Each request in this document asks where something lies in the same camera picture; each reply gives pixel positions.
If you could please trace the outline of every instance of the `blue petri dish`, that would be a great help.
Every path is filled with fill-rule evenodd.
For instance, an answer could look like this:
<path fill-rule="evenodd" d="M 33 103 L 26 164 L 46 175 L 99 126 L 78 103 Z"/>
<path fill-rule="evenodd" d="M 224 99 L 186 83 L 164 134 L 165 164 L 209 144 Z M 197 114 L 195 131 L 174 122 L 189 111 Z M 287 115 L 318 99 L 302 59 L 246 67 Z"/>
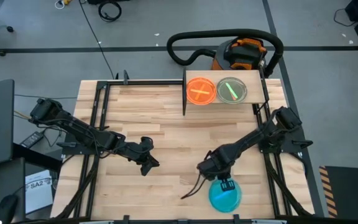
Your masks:
<path fill-rule="evenodd" d="M 209 201 L 212 207 L 224 213 L 234 211 L 241 202 L 241 188 L 236 181 L 234 185 L 236 186 L 234 190 L 224 192 L 221 188 L 221 181 L 215 180 L 209 188 Z"/>

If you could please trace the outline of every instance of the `orange lid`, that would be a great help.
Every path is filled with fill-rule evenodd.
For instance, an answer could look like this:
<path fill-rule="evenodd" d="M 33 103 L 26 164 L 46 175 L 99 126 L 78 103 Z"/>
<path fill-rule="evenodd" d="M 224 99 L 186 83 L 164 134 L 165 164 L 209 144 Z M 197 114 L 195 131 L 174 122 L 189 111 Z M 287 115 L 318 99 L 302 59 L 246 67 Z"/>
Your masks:
<path fill-rule="evenodd" d="M 187 83 L 186 94 L 190 102 L 196 105 L 207 105 L 215 100 L 216 87 L 207 78 L 192 78 Z"/>

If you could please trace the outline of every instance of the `gray floor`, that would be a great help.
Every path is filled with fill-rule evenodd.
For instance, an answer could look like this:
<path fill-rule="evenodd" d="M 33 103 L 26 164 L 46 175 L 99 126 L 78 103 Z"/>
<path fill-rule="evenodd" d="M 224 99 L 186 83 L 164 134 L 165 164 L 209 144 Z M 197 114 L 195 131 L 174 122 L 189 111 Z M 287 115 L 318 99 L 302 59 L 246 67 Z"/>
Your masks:
<path fill-rule="evenodd" d="M 268 3 L 277 34 L 286 46 L 356 46 L 358 38 L 353 28 L 333 22 L 334 11 L 349 1 L 268 0 Z M 0 30 L 0 48 L 97 47 L 78 1 L 63 10 L 55 9 L 54 2 L 5 1 L 0 9 L 0 24 L 13 26 L 15 33 Z M 164 46 L 171 35 L 191 30 L 270 30 L 264 5 L 259 0 L 132 0 L 120 4 L 122 17 L 113 23 L 101 21 L 95 6 L 84 5 L 103 47 Z M 349 22 L 343 13 L 338 14 L 338 19 Z M 223 40 L 188 40 L 178 45 L 218 45 Z M 131 78 L 181 77 L 181 67 L 164 51 L 108 52 L 106 58 L 114 73 L 126 69 Z M 309 151 L 316 177 L 320 165 L 358 167 L 358 51 L 285 52 L 284 58 L 306 137 L 314 141 Z M 210 63 L 210 58 L 199 58 L 189 69 L 209 69 Z M 0 57 L 0 80 L 13 78 L 18 94 L 76 96 L 81 80 L 110 77 L 99 52 Z M 279 67 L 272 77 L 282 77 Z M 35 101 L 36 98 L 16 97 L 15 109 L 29 114 Z M 73 111 L 75 100 L 61 102 L 66 110 Z M 15 118 L 15 142 L 21 142 L 36 129 Z M 50 131 L 47 136 L 54 141 L 57 133 Z M 34 149 L 47 153 L 58 147 L 51 149 L 42 141 Z"/>

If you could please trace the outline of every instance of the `wooden board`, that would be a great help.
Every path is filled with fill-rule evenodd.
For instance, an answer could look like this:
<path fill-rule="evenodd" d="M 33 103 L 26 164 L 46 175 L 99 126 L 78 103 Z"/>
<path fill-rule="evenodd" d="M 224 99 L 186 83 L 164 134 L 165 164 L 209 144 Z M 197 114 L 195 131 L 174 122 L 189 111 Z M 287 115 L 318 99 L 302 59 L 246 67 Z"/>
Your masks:
<path fill-rule="evenodd" d="M 186 81 L 192 78 L 204 77 L 211 80 L 215 86 L 223 78 L 234 77 L 240 79 L 247 87 L 247 96 L 242 103 L 264 103 L 265 97 L 262 82 L 257 70 L 209 70 L 209 71 L 186 71 Z M 223 103 L 218 96 L 212 103 Z"/>
<path fill-rule="evenodd" d="M 280 80 L 267 80 L 267 86 L 272 110 L 286 106 Z M 82 81 L 78 94 L 74 116 L 87 123 L 95 88 L 96 81 Z M 106 125 L 125 134 L 128 141 L 151 137 L 155 144 L 151 153 L 160 167 L 143 177 L 140 166 L 122 157 L 111 155 L 101 160 L 93 220 L 122 220 L 124 215 L 134 220 L 222 219 L 232 218 L 233 213 L 241 218 L 273 217 L 264 160 L 256 146 L 246 150 L 232 169 L 242 188 L 242 201 L 234 212 L 220 213 L 209 204 L 208 181 L 196 195 L 180 200 L 195 184 L 196 165 L 209 150 L 234 142 L 257 127 L 251 105 L 206 108 L 189 104 L 186 116 L 182 116 L 180 85 L 113 86 L 110 94 Z M 82 160 L 83 156 L 75 156 L 62 167 L 51 217 L 58 215 L 76 192 Z M 282 155 L 282 164 L 288 188 L 313 213 L 302 164 L 289 155 Z M 88 191 L 83 198 L 83 215 L 87 198 Z M 283 213 L 281 197 L 279 202 Z"/>

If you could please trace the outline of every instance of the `computer mouse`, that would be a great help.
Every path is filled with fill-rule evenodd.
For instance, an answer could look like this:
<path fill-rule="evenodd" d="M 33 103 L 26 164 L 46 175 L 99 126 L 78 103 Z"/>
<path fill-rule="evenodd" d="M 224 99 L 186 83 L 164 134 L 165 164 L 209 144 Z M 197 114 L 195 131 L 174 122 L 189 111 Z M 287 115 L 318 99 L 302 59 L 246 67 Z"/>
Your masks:
<path fill-rule="evenodd" d="M 15 215 L 17 196 L 5 196 L 0 202 L 0 224 L 11 223 Z"/>

